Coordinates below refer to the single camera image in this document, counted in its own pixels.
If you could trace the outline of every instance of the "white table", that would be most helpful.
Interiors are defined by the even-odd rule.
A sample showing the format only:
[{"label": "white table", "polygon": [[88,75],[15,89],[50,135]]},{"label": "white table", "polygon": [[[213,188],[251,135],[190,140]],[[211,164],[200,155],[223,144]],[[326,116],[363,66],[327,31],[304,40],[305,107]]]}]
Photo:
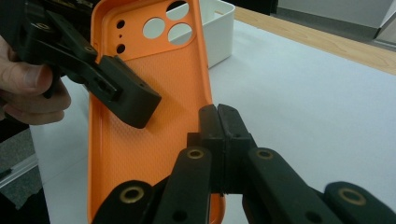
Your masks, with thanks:
[{"label": "white table", "polygon": [[[238,109],[309,186],[344,180],[396,210],[396,76],[236,21],[233,55],[210,81],[214,103]],[[64,82],[64,120],[31,131],[51,223],[86,223],[88,94]],[[240,204],[228,197],[223,223],[247,223]]]}]

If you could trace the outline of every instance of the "textured inner surface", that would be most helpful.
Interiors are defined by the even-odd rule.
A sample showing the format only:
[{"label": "textured inner surface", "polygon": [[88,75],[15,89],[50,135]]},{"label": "textured inner surface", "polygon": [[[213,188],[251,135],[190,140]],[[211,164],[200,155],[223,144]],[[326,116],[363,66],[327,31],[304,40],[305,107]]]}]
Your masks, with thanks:
[{"label": "textured inner surface", "polygon": [[211,104],[198,51],[193,41],[183,49],[127,62],[163,97],[145,129],[132,128],[101,104],[93,104],[93,211],[118,184],[136,179],[154,185],[172,171],[178,152],[186,147],[187,133],[198,131],[199,108]]}]

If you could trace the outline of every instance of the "orange phone case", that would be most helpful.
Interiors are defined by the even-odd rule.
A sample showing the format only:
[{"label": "orange phone case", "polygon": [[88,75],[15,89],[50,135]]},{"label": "orange phone case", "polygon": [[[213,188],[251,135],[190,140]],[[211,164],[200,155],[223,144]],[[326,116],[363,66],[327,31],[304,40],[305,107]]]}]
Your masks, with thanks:
[{"label": "orange phone case", "polygon": [[[119,55],[162,100],[146,128],[136,129],[91,94],[90,222],[118,184],[134,179],[155,185],[170,175],[178,152],[187,145],[187,133],[198,132],[198,110],[212,104],[199,2],[186,0],[189,11],[177,20],[166,14],[173,2],[103,0],[92,14],[92,45],[99,58]],[[144,34],[150,21],[160,22],[156,37]],[[191,37],[174,44],[168,34],[179,24],[190,26]],[[211,223],[220,223],[224,199],[212,195],[210,207]]]}]

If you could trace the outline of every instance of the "white container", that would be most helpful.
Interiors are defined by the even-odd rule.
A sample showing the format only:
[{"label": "white container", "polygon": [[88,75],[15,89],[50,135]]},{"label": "white container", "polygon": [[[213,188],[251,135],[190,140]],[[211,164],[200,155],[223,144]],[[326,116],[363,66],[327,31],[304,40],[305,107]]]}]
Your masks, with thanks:
[{"label": "white container", "polygon": [[[228,58],[233,51],[233,14],[235,6],[220,0],[200,0],[201,18],[208,66]],[[184,4],[167,12],[168,17],[182,17],[189,10]],[[191,28],[180,26],[169,34],[172,43],[184,43],[190,38]]]}]

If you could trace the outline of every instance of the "finger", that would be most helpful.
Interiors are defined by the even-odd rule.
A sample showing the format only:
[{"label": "finger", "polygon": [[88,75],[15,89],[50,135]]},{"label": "finger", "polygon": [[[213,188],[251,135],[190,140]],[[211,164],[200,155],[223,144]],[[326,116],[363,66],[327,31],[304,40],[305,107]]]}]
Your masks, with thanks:
[{"label": "finger", "polygon": [[12,118],[26,124],[30,125],[40,125],[40,124],[48,124],[60,121],[64,118],[63,111],[45,113],[45,114],[37,114],[37,113],[27,113],[21,111],[12,105],[4,105],[3,110],[5,113],[8,113]]},{"label": "finger", "polygon": [[22,95],[39,95],[50,88],[52,71],[47,65],[12,63],[0,58],[0,89]]},{"label": "finger", "polygon": [[23,96],[7,91],[0,91],[0,97],[9,105],[28,113],[50,113],[65,110],[71,104],[70,96],[66,87],[60,80],[56,85],[51,98],[46,99],[42,95]]}]

